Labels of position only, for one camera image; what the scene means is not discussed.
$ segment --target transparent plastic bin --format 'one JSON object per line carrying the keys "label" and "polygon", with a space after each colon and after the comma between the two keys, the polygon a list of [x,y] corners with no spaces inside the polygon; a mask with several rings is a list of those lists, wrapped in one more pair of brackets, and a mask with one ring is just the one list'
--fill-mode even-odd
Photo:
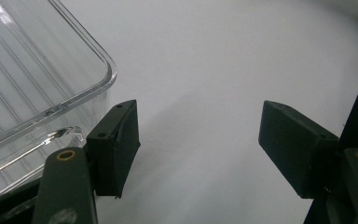
{"label": "transparent plastic bin", "polygon": [[58,0],[0,0],[0,194],[85,144],[116,68]]}

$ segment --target clear plastic container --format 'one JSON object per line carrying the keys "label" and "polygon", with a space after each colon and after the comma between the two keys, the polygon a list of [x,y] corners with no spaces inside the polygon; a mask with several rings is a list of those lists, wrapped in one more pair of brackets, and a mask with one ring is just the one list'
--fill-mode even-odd
{"label": "clear plastic container", "polygon": [[85,144],[116,68],[58,0],[0,0],[0,194]]}

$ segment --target tabletop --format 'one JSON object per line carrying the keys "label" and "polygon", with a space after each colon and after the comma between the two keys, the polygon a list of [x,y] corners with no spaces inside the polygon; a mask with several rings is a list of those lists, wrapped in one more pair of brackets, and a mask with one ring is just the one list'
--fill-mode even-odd
{"label": "tabletop", "polygon": [[358,18],[325,1],[62,0],[136,99],[141,147],[100,223],[302,223],[258,145],[265,100],[340,136],[358,92]]}

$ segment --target gray surface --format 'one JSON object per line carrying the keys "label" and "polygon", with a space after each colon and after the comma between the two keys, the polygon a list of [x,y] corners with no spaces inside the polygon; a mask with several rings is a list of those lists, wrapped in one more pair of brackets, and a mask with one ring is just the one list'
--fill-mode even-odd
{"label": "gray surface", "polygon": [[142,146],[101,223],[302,223],[257,143],[263,101],[340,135],[358,92],[358,20],[318,1],[64,0],[136,98]]}

